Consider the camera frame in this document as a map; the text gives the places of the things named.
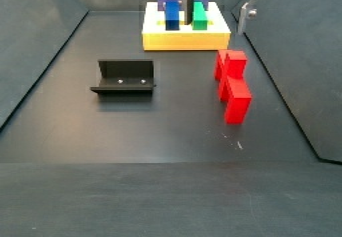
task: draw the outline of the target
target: black l-shaped holder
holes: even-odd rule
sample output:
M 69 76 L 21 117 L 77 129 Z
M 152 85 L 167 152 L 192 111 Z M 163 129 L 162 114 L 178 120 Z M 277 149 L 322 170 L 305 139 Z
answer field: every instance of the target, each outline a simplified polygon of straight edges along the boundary
M 98 94 L 154 91 L 154 61 L 147 59 L 99 60 L 102 80 L 91 91 Z

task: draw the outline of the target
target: yellow base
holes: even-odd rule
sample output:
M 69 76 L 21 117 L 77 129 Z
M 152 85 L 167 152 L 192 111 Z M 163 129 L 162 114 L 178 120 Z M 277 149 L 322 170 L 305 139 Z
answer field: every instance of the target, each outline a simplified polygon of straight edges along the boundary
M 184 21 L 184 12 L 179 14 L 180 23 Z M 180 25 L 179 31 L 166 31 L 164 12 L 158 11 L 156 2 L 146 6 L 143 25 L 144 50 L 219 50 L 227 49 L 230 28 L 226 24 L 215 2 L 208 3 L 208 29 L 194 31 L 191 25 Z

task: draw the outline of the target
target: red block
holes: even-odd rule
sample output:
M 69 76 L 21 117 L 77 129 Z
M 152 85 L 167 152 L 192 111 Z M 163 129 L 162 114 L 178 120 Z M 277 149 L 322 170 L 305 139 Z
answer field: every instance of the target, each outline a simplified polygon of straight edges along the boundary
M 216 54 L 215 73 L 214 73 L 215 79 L 218 81 L 220 81 L 224 73 L 224 67 L 226 65 L 228 65 L 228 61 L 226 61 L 226 55 L 227 55 L 227 50 L 220 49 Z
M 247 57 L 243 51 L 219 50 L 215 62 L 215 79 L 220 81 L 226 76 L 243 78 L 246 63 Z
M 226 122 L 240 124 L 251 102 L 251 92 L 246 81 L 227 77 L 222 97 L 228 101 L 224 112 Z
M 247 63 L 247 57 L 244 55 L 243 51 L 227 51 L 227 56 L 226 56 L 226 62 L 228 64 L 226 65 L 226 75 L 242 79 L 243 78 L 243 71 Z

